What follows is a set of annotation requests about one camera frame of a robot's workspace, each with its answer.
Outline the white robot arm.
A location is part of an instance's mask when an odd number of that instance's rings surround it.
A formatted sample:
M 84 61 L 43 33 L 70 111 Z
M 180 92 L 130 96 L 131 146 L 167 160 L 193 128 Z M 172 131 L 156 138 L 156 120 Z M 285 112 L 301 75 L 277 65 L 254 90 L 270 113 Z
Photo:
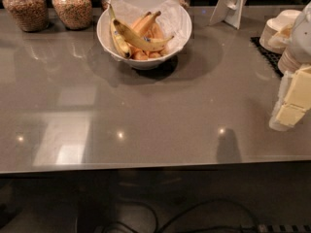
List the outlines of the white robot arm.
M 311 109 L 311 3 L 297 16 L 278 68 L 283 74 L 269 127 L 287 131 Z

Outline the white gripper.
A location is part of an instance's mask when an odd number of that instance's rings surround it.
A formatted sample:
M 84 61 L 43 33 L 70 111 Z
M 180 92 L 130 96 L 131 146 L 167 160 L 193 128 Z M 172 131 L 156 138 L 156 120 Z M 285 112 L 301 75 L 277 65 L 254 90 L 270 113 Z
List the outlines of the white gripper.
M 311 66 L 302 65 L 295 73 L 286 71 L 280 82 L 278 101 L 272 111 L 269 127 L 276 131 L 287 131 L 310 109 Z

